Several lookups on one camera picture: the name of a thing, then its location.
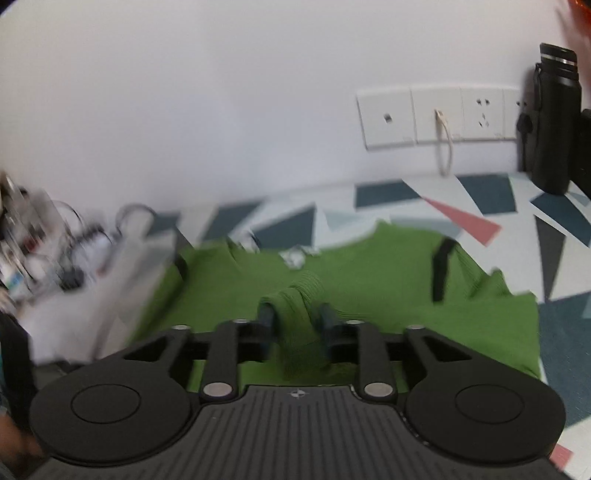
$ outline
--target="person's hand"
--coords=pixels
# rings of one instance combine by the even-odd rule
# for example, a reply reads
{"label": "person's hand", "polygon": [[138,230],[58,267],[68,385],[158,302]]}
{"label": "person's hand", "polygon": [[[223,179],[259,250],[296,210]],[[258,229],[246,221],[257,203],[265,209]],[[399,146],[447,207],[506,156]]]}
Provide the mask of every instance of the person's hand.
{"label": "person's hand", "polygon": [[35,457],[43,457],[43,452],[33,435],[19,430],[9,415],[1,415],[0,462],[19,475]]}

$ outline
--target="circular pad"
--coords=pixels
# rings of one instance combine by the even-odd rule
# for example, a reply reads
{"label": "circular pad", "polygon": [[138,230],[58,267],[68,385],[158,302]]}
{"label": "circular pad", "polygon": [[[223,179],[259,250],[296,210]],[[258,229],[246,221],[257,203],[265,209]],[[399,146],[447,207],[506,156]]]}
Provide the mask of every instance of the circular pad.
{"label": "circular pad", "polygon": [[164,369],[111,359],[49,384],[33,400],[30,419],[47,453],[68,463],[105,466],[165,448],[190,414],[186,391]]}
{"label": "circular pad", "polygon": [[466,417],[480,423],[505,423],[523,411],[521,397],[498,385],[474,385],[456,396],[456,407]]}
{"label": "circular pad", "polygon": [[492,360],[434,364],[408,394],[405,413],[432,447],[498,465],[549,455],[566,417],[550,387]]}
{"label": "circular pad", "polygon": [[72,410],[78,418],[91,423],[115,423],[131,417],[139,408],[140,401],[139,394],[132,388],[95,385],[74,397]]}

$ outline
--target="pink triangle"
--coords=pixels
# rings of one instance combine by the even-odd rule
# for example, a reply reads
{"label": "pink triangle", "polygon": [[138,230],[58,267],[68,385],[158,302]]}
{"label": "pink triangle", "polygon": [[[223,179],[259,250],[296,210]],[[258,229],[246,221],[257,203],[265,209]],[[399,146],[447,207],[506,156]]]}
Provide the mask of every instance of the pink triangle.
{"label": "pink triangle", "polygon": [[566,464],[569,462],[572,456],[573,452],[557,443],[556,447],[554,447],[554,450],[552,451],[552,454],[550,455],[550,462],[555,464],[559,470],[564,471]]}
{"label": "pink triangle", "polygon": [[423,199],[439,210],[457,226],[463,228],[482,245],[487,246],[494,236],[501,230],[501,226],[471,213],[450,207],[445,203],[436,202],[423,197]]}

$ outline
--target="ridged black surface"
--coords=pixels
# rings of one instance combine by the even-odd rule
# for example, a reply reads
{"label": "ridged black surface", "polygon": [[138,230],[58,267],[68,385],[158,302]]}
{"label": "ridged black surface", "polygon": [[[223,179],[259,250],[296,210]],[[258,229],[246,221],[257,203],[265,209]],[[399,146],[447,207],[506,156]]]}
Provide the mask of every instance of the ridged black surface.
{"label": "ridged black surface", "polygon": [[464,465],[423,445],[388,406],[349,387],[250,387],[205,407],[174,446],[117,468],[49,460],[32,480],[551,480],[548,460],[511,468]]}

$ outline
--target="wall switch panel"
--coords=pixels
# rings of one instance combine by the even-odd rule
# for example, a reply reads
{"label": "wall switch panel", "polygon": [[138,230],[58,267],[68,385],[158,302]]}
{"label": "wall switch panel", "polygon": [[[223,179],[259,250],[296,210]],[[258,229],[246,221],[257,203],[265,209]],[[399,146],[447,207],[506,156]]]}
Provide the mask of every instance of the wall switch panel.
{"label": "wall switch panel", "polygon": [[463,87],[464,133],[466,140],[503,138],[503,90]]}
{"label": "wall switch panel", "polygon": [[533,92],[523,92],[517,88],[503,89],[504,125],[503,137],[508,140],[517,138],[517,120],[521,112],[529,113],[533,108]]}
{"label": "wall switch panel", "polygon": [[357,104],[367,149],[415,142],[408,88],[359,92]]}
{"label": "wall switch panel", "polygon": [[462,94],[458,87],[418,87],[411,91],[419,142],[447,141],[445,131],[438,127],[435,120],[436,109],[445,115],[452,139],[462,139],[464,116]]}

